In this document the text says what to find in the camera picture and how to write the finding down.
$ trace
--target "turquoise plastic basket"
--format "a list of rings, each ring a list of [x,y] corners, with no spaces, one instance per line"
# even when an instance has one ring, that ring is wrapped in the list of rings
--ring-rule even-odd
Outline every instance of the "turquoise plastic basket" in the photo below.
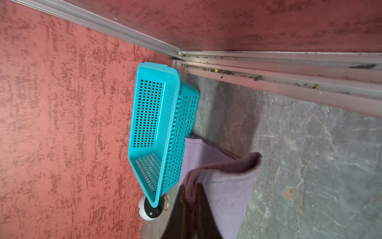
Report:
[[[185,138],[194,125],[199,91],[176,69],[140,63],[136,74],[129,161],[152,207],[180,176]]]

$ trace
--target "floor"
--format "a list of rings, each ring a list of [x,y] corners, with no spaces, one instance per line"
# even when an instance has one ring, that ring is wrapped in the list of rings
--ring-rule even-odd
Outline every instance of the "floor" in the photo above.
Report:
[[[382,119],[182,79],[201,92],[193,134],[240,156],[263,154],[239,239],[382,237]],[[169,215],[144,221],[141,238],[160,238]]]

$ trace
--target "textured plaster wall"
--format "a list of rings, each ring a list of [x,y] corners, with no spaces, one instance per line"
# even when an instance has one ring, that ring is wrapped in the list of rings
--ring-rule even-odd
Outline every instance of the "textured plaster wall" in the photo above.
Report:
[[[185,50],[382,51],[381,0],[67,0]]]
[[[135,71],[169,58],[0,0],[0,238],[139,238]]]

